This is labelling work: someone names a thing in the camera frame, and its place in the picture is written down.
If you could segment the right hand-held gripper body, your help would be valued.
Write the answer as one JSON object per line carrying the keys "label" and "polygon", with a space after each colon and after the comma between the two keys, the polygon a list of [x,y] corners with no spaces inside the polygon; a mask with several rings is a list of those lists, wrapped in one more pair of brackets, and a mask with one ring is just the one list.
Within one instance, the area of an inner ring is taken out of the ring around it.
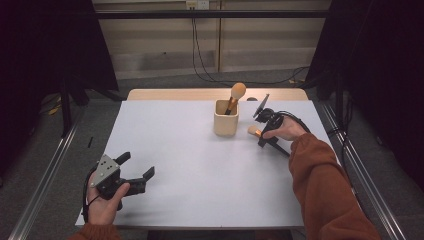
{"label": "right hand-held gripper body", "polygon": [[262,130],[263,133],[278,129],[284,120],[284,116],[281,113],[265,107],[268,98],[269,95],[266,95],[253,115],[255,121],[265,123],[265,127]]}

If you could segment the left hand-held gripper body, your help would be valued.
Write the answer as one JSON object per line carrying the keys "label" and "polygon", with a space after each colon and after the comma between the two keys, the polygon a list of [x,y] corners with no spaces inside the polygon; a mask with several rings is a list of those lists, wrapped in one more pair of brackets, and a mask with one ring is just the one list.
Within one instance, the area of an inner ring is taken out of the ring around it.
{"label": "left hand-held gripper body", "polygon": [[112,159],[106,154],[101,157],[95,167],[94,177],[89,181],[89,186],[96,188],[100,196],[107,200],[111,199],[118,188],[124,183],[130,184],[130,189],[126,193],[127,196],[144,193],[147,181],[145,181],[143,175],[137,179],[126,180],[122,178],[121,165],[118,165],[115,159]]}

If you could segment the small makeup brush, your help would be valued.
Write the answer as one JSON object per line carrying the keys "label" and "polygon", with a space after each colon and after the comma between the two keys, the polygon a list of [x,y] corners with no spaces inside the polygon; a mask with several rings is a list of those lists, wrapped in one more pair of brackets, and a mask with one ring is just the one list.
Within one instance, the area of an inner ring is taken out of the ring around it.
{"label": "small makeup brush", "polygon": [[[257,131],[258,131],[259,129],[258,129],[258,127],[257,126],[254,126],[254,125],[252,125],[252,126],[250,126],[249,128],[248,128],[248,133],[249,134],[251,134],[251,135],[253,135],[253,136],[256,136],[257,138],[258,138],[258,136],[257,136]],[[287,156],[287,157],[289,157],[290,156],[290,154],[286,151],[286,150],[284,150],[279,144],[278,144],[278,139],[277,139],[277,143],[274,145],[274,146],[272,146],[274,149],[276,149],[276,150],[278,150],[280,153],[282,153],[284,156]]]}

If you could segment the large makeup brush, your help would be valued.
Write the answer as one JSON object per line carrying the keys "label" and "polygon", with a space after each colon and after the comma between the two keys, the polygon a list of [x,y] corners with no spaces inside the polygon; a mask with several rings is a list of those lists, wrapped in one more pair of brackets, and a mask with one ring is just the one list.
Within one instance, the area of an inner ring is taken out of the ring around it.
{"label": "large makeup brush", "polygon": [[238,82],[233,85],[231,88],[231,96],[226,107],[225,115],[231,114],[238,101],[245,95],[246,89],[246,85],[242,82]]}

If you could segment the beige square brush holder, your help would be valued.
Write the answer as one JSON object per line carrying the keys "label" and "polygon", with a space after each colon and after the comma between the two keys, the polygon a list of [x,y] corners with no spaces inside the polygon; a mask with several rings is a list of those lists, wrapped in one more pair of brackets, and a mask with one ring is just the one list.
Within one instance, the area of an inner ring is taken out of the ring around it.
{"label": "beige square brush holder", "polygon": [[239,108],[235,106],[229,115],[226,115],[227,100],[217,100],[215,102],[213,131],[218,136],[234,136],[237,131],[239,121]]}

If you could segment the person's right hand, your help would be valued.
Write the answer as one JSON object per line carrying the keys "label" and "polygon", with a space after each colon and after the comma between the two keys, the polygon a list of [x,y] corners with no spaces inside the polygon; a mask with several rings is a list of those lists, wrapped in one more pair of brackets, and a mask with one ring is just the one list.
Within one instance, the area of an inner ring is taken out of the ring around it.
{"label": "person's right hand", "polygon": [[307,131],[291,117],[285,117],[282,125],[278,129],[269,130],[262,134],[264,139],[280,137],[287,141],[294,141],[298,137],[306,134]]}

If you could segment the person's left hand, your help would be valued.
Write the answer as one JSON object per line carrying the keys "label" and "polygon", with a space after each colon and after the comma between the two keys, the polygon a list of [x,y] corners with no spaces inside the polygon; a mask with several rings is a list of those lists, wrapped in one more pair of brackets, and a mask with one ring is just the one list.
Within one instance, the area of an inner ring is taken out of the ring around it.
{"label": "person's left hand", "polygon": [[96,188],[88,188],[88,222],[92,225],[111,225],[114,222],[119,202],[126,195],[129,188],[130,185],[124,183],[110,200],[101,198]]}

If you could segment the white table cover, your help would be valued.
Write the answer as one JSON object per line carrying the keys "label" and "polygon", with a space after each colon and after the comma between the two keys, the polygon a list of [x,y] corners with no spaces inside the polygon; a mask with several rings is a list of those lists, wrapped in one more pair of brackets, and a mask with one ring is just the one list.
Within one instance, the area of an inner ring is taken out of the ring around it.
{"label": "white table cover", "polygon": [[239,104],[234,136],[214,133],[212,101],[125,101],[105,152],[130,159],[126,179],[155,170],[143,194],[126,197],[115,219],[144,229],[272,229],[300,227],[284,152],[260,147],[249,127],[255,101]]}

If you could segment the black metal stand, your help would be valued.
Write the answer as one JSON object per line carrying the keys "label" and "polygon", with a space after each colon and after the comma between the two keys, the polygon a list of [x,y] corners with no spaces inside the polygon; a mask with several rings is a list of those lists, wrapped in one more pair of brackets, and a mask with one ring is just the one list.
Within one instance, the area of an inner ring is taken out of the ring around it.
{"label": "black metal stand", "polygon": [[72,114],[70,109],[70,98],[66,78],[63,78],[60,82],[60,95],[63,119],[62,137],[66,137],[72,127]]}

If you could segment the wooden table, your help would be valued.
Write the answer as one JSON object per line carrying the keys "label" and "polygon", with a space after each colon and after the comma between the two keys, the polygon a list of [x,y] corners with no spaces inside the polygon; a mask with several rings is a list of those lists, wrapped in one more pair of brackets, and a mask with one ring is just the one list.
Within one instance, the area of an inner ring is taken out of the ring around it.
{"label": "wooden table", "polygon": [[[269,94],[270,100],[307,100],[306,92],[298,88],[248,88],[241,101],[249,98],[262,100]],[[228,88],[193,88],[193,89],[133,89],[128,100],[217,100],[229,99]]]}

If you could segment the black curtain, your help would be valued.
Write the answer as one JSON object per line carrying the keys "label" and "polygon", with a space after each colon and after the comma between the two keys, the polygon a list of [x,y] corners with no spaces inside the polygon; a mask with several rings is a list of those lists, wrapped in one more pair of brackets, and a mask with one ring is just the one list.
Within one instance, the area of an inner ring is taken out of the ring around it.
{"label": "black curtain", "polygon": [[424,0],[332,0],[306,81],[341,82],[424,191]]}
{"label": "black curtain", "polygon": [[92,0],[0,0],[0,176],[16,161],[42,100],[65,86],[119,89]]}

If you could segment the aluminium rail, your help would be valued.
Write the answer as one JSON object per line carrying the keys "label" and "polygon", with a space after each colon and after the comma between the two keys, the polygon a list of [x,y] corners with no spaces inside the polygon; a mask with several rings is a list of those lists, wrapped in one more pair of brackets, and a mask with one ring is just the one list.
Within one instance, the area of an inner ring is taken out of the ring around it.
{"label": "aluminium rail", "polygon": [[23,213],[19,217],[15,227],[13,228],[8,240],[27,240],[29,232],[35,222],[35,219],[46,199],[47,192],[57,174],[57,171],[62,164],[63,159],[73,141],[77,128],[84,116],[85,110],[78,109],[73,118],[68,132],[61,138],[50,162],[42,175],[41,180],[38,182],[37,188],[31,195],[31,198],[24,208]]}
{"label": "aluminium rail", "polygon": [[351,169],[355,173],[358,182],[367,195],[374,212],[377,214],[379,221],[383,225],[388,238],[390,240],[407,240],[395,215],[387,205],[363,164],[362,159],[358,155],[354,145],[348,138],[348,134],[343,131],[340,125],[336,122],[336,114],[334,113],[334,110],[329,104],[324,104],[322,109],[331,125],[330,132],[337,137],[342,147],[341,158],[343,159],[343,167],[346,167],[346,162],[350,164]]}

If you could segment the black horizontal frame bar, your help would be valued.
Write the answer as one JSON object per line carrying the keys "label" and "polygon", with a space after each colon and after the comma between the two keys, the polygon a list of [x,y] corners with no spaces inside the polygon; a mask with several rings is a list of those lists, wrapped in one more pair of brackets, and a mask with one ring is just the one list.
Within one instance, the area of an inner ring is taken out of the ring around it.
{"label": "black horizontal frame bar", "polygon": [[170,10],[97,11],[98,19],[185,19],[185,18],[326,18],[327,10]]}

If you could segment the white wall socket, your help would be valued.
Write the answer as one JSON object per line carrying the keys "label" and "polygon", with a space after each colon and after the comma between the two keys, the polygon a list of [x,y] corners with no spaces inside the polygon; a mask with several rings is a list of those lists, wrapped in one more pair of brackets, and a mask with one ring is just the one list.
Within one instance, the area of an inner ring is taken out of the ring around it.
{"label": "white wall socket", "polygon": [[187,10],[209,10],[210,1],[209,0],[186,0],[186,9]]}

